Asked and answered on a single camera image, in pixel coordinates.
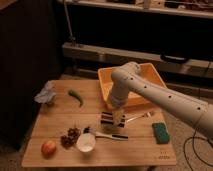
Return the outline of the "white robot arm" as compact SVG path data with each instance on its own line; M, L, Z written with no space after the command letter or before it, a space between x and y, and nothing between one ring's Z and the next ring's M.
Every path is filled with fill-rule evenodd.
M114 109L123 107L129 93L133 92L213 140L212 104L151 83L143 79L140 72L140 65L136 62L128 62L112 71L113 85L108 95L108 103Z

